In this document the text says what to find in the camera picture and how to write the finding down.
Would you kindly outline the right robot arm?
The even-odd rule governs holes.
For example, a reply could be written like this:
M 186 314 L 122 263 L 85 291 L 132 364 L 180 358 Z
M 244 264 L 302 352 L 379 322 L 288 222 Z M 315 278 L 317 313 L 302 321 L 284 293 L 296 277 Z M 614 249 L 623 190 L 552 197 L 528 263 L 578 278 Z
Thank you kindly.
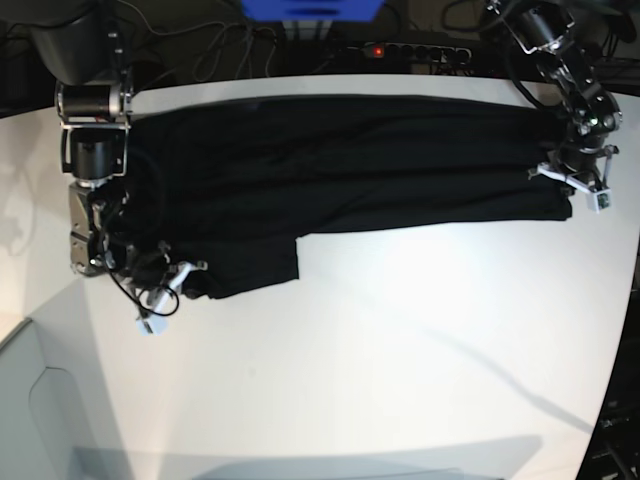
M 61 170 L 73 178 L 72 268 L 89 277 L 131 275 L 134 246 L 125 246 L 118 264 L 108 232 L 129 199 L 126 190 L 110 184 L 128 166 L 134 98 L 129 41 L 109 1 L 34 1 L 28 12 L 34 46 L 56 79 Z

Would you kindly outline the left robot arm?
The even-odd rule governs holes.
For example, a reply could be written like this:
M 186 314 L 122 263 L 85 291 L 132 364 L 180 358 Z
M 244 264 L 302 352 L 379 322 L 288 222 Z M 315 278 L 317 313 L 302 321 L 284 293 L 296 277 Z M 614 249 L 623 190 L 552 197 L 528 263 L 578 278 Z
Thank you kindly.
M 596 202 L 607 201 L 612 159 L 619 153 L 607 140 L 623 115 L 575 40 L 573 16 L 558 1 L 488 1 L 486 8 L 561 95 L 556 112 L 565 121 L 565 137 L 532 174 L 562 182 Z

